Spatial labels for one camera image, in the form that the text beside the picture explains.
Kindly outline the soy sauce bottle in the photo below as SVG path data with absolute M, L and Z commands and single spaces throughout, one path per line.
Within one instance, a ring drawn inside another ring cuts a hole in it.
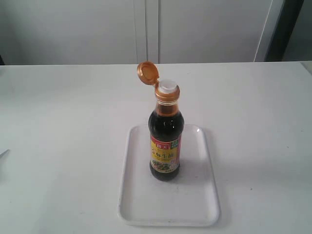
M 161 181 L 174 179 L 180 168 L 181 137 L 184 118 L 178 101 L 165 104 L 157 101 L 148 120 L 150 131 L 150 171 Z

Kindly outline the gold flip bottle cap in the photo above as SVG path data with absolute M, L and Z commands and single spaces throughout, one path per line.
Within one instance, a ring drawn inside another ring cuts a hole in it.
M 137 66 L 137 75 L 144 84 L 154 87 L 158 101 L 169 104 L 179 99 L 180 89 L 177 83 L 169 79 L 159 80 L 158 69 L 152 62 L 141 62 Z

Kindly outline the white cabinet doors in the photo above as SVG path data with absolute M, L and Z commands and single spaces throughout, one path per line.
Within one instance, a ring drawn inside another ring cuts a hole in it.
M 264 61 L 282 0 L 3 0 L 8 65 Z

